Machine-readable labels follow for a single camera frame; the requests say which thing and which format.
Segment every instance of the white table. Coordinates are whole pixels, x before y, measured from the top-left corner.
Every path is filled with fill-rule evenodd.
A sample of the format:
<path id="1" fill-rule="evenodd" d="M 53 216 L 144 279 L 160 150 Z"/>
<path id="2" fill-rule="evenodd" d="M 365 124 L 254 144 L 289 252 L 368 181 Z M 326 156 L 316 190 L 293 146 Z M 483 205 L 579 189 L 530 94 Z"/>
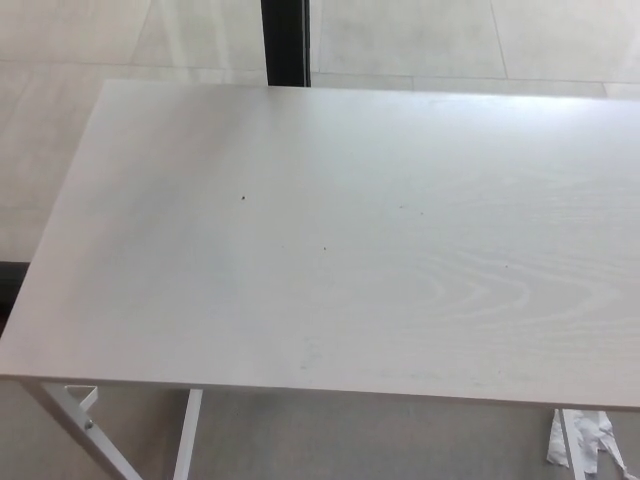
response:
<path id="1" fill-rule="evenodd" d="M 630 102 L 108 82 L 0 375 L 123 479 L 63 385 L 190 389 L 176 478 L 207 387 L 637 409 L 639 126 Z"/>

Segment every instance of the white metal table leg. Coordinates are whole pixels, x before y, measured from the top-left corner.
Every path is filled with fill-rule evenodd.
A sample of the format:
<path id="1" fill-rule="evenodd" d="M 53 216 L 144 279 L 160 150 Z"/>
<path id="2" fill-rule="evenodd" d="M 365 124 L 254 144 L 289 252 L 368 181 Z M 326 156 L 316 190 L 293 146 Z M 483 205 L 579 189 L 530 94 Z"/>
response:
<path id="1" fill-rule="evenodd" d="M 187 410 L 184 414 L 182 424 L 182 436 L 178 447 L 178 459 L 173 480 L 187 480 L 189 477 L 189 466 L 191 465 L 191 454 L 193 453 L 193 443 L 196 438 L 196 427 L 198 426 L 198 415 L 200 415 L 200 403 L 202 402 L 202 390 L 189 391 Z"/>
<path id="2" fill-rule="evenodd" d="M 33 381 L 25 381 L 22 384 L 109 475 L 116 480 L 142 480 L 63 385 Z"/>
<path id="3" fill-rule="evenodd" d="M 576 424 L 573 419 L 573 410 L 560 410 L 560 423 L 562 425 L 562 436 L 564 437 L 564 445 L 567 451 L 567 460 L 569 468 L 576 480 L 586 480 L 584 474 L 584 465 L 582 452 L 578 445 L 578 437 L 576 435 Z"/>

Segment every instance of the floor tile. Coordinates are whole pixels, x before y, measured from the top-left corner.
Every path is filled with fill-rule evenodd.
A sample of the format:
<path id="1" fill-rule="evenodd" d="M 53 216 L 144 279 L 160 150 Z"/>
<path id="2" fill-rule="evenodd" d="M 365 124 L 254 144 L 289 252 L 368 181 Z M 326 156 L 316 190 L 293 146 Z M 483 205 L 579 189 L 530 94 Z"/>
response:
<path id="1" fill-rule="evenodd" d="M 415 90 L 435 92 L 495 93 L 500 95 L 558 95 L 566 97 L 605 96 L 602 84 L 597 82 L 415 77 L 413 84 Z"/>
<path id="2" fill-rule="evenodd" d="M 324 0 L 320 71 L 503 77 L 490 0 Z"/>
<path id="3" fill-rule="evenodd" d="M 48 218 L 45 210 L 0 206 L 0 260 L 30 262 Z"/>
<path id="4" fill-rule="evenodd" d="M 0 136 L 1 206 L 51 208 L 103 80 L 127 76 L 127 67 L 34 67 Z"/>
<path id="5" fill-rule="evenodd" d="M 127 63 L 150 0 L 3 0 L 0 59 Z"/>
<path id="6" fill-rule="evenodd" d="M 31 69 L 21 63 L 0 63 L 0 132 L 29 81 Z"/>
<path id="7" fill-rule="evenodd" d="M 132 80 L 161 80 L 181 83 L 223 83 L 224 70 L 208 68 L 131 67 Z"/>
<path id="8" fill-rule="evenodd" d="M 636 0 L 493 0 L 509 78 L 640 81 Z"/>
<path id="9" fill-rule="evenodd" d="M 606 83 L 604 85 L 609 98 L 640 99 L 640 84 Z"/>
<path id="10" fill-rule="evenodd" d="M 227 70 L 224 83 L 230 85 L 267 85 L 266 70 Z"/>
<path id="11" fill-rule="evenodd" d="M 311 86 L 322 88 L 355 88 L 364 90 L 411 90 L 411 77 L 391 75 L 341 75 L 312 73 Z"/>
<path id="12" fill-rule="evenodd" d="M 311 35 L 310 58 L 311 71 L 320 70 L 320 45 L 322 39 L 322 2 L 323 0 L 309 1 L 309 28 Z"/>
<path id="13" fill-rule="evenodd" d="M 259 0 L 153 0 L 133 63 L 265 69 Z"/>

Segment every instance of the tiled floor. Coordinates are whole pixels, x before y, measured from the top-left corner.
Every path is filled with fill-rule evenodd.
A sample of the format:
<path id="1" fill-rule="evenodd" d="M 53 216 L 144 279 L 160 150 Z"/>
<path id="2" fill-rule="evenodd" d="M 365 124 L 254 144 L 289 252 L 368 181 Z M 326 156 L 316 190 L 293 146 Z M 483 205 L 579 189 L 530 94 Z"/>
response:
<path id="1" fill-rule="evenodd" d="M 259 5 L 0 0 L 0 259 L 31 259 L 104 79 L 265 84 Z M 311 0 L 311 15 L 316 87 L 640 98 L 637 0 Z M 104 392 L 99 420 L 164 478 L 182 397 Z M 569 478 L 544 464 L 544 410 L 211 393 L 202 415 L 192 478 Z M 11 383 L 0 416 L 3 479 L 102 478 Z M 640 473 L 640 419 L 614 423 Z"/>

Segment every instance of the wood grain pattern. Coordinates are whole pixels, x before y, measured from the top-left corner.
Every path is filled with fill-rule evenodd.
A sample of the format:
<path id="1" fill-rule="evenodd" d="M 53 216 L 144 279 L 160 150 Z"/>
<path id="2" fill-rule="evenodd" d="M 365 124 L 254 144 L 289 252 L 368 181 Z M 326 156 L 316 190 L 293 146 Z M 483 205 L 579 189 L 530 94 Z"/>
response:
<path id="1" fill-rule="evenodd" d="M 640 105 L 109 82 L 6 376 L 640 407 Z"/>

